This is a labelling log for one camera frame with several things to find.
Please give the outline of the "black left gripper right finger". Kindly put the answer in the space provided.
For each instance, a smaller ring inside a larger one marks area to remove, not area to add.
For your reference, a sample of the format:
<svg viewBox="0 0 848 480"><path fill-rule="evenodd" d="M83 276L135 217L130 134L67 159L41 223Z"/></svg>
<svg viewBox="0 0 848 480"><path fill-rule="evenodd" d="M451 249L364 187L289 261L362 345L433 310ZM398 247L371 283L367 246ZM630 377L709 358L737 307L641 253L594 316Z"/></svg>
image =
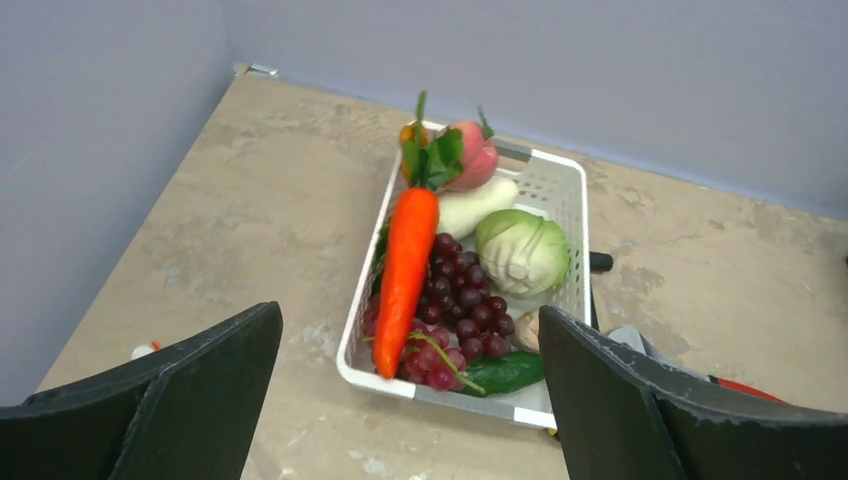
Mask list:
<svg viewBox="0 0 848 480"><path fill-rule="evenodd" d="M539 311L556 428L573 479L843 479L847 417L732 390Z"/></svg>

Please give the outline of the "clear zip top bag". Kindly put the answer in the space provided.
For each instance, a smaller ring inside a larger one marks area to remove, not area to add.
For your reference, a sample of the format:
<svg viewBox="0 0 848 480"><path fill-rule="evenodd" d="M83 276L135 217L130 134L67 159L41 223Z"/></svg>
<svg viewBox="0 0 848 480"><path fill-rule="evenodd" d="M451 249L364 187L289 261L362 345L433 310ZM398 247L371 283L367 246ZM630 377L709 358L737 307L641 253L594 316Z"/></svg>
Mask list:
<svg viewBox="0 0 848 480"><path fill-rule="evenodd" d="M152 341L146 344L139 345L133 349L131 352L130 359L132 361L138 360L144 356L150 355L154 352L157 352L161 349L161 346L158 342Z"/></svg>

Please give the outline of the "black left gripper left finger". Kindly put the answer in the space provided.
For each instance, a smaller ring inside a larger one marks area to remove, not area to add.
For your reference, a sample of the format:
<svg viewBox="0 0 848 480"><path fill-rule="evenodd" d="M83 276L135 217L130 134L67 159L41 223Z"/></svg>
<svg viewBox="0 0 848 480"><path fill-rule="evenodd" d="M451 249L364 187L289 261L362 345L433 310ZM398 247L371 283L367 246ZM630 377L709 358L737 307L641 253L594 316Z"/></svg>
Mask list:
<svg viewBox="0 0 848 480"><path fill-rule="evenodd" d="M237 479L283 332L276 302L1 411L5 479Z"/></svg>

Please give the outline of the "orange toy carrot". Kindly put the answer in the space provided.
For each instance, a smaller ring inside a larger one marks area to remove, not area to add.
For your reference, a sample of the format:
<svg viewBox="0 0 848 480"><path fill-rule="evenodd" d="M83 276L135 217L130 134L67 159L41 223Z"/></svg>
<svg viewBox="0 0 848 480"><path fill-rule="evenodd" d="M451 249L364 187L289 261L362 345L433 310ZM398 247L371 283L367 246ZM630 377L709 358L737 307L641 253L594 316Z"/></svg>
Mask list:
<svg viewBox="0 0 848 480"><path fill-rule="evenodd" d="M418 95L415 120L423 126L427 92ZM380 306L373 344L376 372L395 377L418 308L440 217L437 191L462 172L461 135L444 133L421 154L418 184L397 199L386 236Z"/></svg>

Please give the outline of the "white toy radish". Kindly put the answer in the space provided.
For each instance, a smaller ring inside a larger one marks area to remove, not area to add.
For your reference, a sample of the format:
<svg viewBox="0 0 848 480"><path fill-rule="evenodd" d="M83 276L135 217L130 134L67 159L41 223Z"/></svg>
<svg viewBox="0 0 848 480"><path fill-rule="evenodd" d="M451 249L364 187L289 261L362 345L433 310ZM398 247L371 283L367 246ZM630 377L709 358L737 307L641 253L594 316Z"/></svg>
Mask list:
<svg viewBox="0 0 848 480"><path fill-rule="evenodd" d="M438 234L455 240L470 236L489 214L513 207L519 189L513 180L495 176L486 184L463 192L446 192L439 196Z"/></svg>

